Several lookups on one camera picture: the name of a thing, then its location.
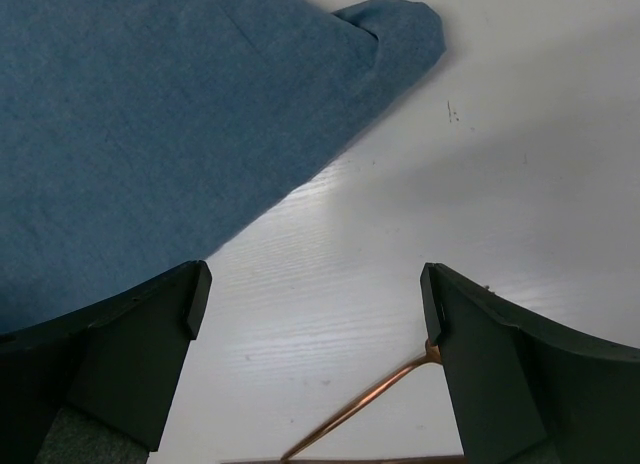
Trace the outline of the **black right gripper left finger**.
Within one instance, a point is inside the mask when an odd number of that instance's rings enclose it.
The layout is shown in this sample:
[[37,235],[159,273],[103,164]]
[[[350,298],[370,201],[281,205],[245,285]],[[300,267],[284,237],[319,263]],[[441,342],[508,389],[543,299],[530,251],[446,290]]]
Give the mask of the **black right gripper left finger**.
[[4,463],[145,463],[158,450],[212,276],[181,264],[1,336]]

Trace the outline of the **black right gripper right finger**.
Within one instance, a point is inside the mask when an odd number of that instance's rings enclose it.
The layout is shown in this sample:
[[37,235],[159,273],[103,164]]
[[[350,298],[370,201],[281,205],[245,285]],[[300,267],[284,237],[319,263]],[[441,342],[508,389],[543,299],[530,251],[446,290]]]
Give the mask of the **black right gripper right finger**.
[[554,322],[443,264],[426,264],[420,284],[468,462],[638,462],[638,349]]

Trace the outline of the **blue cloth napkin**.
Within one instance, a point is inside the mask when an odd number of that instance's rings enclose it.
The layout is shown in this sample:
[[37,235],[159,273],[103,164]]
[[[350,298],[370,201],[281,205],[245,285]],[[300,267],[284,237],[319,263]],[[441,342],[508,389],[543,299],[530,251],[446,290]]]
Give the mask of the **blue cloth napkin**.
[[1,0],[2,330],[210,256],[445,49],[407,0]]

